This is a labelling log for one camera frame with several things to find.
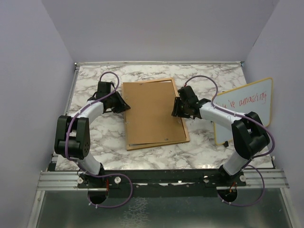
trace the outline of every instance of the white wall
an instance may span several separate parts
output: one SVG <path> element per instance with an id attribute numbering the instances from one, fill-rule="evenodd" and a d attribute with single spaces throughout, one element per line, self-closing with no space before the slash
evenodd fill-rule
<path id="1" fill-rule="evenodd" d="M 280 0 L 244 67 L 247 82 L 274 79 L 275 163 L 284 168 L 304 226 L 304 1 Z"/>
<path id="2" fill-rule="evenodd" d="M 76 62 L 245 60 L 278 0 L 42 0 Z"/>
<path id="3" fill-rule="evenodd" d="M 0 1 L 0 227 L 26 227 L 75 66 L 40 0 Z"/>

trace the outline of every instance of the marble tabletop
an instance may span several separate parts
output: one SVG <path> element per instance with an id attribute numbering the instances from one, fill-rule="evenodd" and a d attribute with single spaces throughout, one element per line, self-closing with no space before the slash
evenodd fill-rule
<path id="1" fill-rule="evenodd" d="M 177 88 L 191 76 L 206 75 L 216 81 L 220 92 L 246 84 L 240 64 L 81 66 L 70 114 L 84 106 L 97 90 L 99 77 L 105 71 L 115 72 L 121 82 L 173 77 Z M 105 75 L 103 80 L 116 81 L 111 74 Z M 207 79 L 195 78 L 188 85 L 199 99 L 211 99 L 215 93 L 214 85 Z M 127 151 L 123 114 L 106 113 L 90 125 L 90 152 L 107 170 L 213 169 L 233 153 L 233 142 L 227 148 L 215 145 L 210 121 L 186 119 L 186 125 L 190 142 Z M 256 158 L 251 164 L 258 168 L 273 168 L 270 156 Z M 56 170 L 77 170 L 77 166 L 60 155 Z"/>

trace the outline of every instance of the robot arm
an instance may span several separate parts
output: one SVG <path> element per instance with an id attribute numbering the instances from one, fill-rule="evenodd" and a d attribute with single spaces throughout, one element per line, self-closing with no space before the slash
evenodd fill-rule
<path id="1" fill-rule="evenodd" d="M 104 99 L 102 102 L 94 103 L 105 95 L 109 94 L 114 88 L 113 83 L 108 82 L 98 82 L 98 89 L 95 93 L 96 97 L 91 97 L 88 99 L 86 106 L 90 105 L 85 109 L 77 118 L 74 120 L 72 125 L 72 131 L 76 131 L 76 136 L 71 134 L 68 140 L 68 155 L 71 157 L 79 166 L 84 170 L 88 171 L 94 175 L 104 175 L 104 168 L 101 163 L 99 163 L 93 155 L 90 153 L 90 130 L 89 125 L 103 113 L 111 112 L 121 113 L 127 109 L 130 109 L 120 94 L 118 92 L 113 93 L 108 98 Z M 55 152 L 61 154 L 63 157 L 65 155 L 65 144 L 67 130 L 71 123 L 72 118 L 78 112 L 72 114 L 71 116 L 62 115 L 58 118 L 56 137 L 55 137 Z"/>
<path id="2" fill-rule="evenodd" d="M 198 100 L 190 86 L 182 87 L 178 92 L 180 97 L 175 98 L 173 116 L 211 120 L 232 131 L 236 151 L 219 168 L 223 176 L 230 178 L 236 175 L 256 153 L 269 144 L 270 140 L 264 129 L 245 118 L 214 108 L 208 99 Z M 237 114 L 245 115 L 262 124 L 254 112 Z"/>

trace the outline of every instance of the whiteboard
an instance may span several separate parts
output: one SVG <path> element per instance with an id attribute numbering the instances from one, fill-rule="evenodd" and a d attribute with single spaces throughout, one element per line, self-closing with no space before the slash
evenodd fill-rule
<path id="1" fill-rule="evenodd" d="M 271 121 L 271 77 L 218 94 L 214 103 L 232 111 L 259 115 L 264 126 Z M 214 139 L 216 145 L 224 144 L 233 139 L 232 131 L 214 123 Z"/>

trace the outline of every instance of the wooden frame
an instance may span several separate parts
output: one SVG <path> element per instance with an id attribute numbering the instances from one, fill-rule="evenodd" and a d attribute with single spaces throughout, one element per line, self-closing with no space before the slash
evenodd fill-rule
<path id="1" fill-rule="evenodd" d="M 162 78 L 162 79 L 154 79 L 154 80 L 145 80 L 145 81 L 137 81 L 135 83 L 148 83 L 148 82 L 166 82 L 166 81 L 171 81 L 172 82 L 172 85 L 173 85 L 173 89 L 174 89 L 174 92 L 175 92 L 175 96 L 179 96 L 178 92 L 177 92 L 177 88 L 176 88 L 176 85 L 175 85 L 175 81 L 174 81 L 174 78 L 172 77 L 169 77 L 169 78 Z M 124 97 L 124 84 L 122 83 L 122 94 L 123 94 L 123 99 L 125 99 Z M 128 132 L 127 132 L 127 127 L 126 127 L 126 115 L 125 113 L 123 114 L 123 119 L 124 119 L 124 129 L 125 129 L 125 138 L 126 138 L 126 148 L 127 148 L 127 151 L 130 151 L 130 150 L 137 150 L 137 149 L 143 149 L 143 148 L 150 148 L 150 147 L 156 147 L 156 146 L 165 146 L 165 145 L 172 145 L 172 144 L 178 144 L 178 143 L 187 143 L 190 141 L 190 137 L 189 137 L 189 133 L 188 133 L 188 129 L 187 129 L 187 126 L 186 126 L 186 122 L 183 118 L 181 118 L 181 123 L 182 123 L 182 126 L 183 126 L 183 129 L 185 131 L 185 136 L 186 136 L 186 140 L 184 141 L 180 141 L 180 142 L 160 142 L 160 143 L 148 143 L 148 144 L 141 144 L 141 145 L 134 145 L 134 146 L 130 146 L 128 144 Z"/>

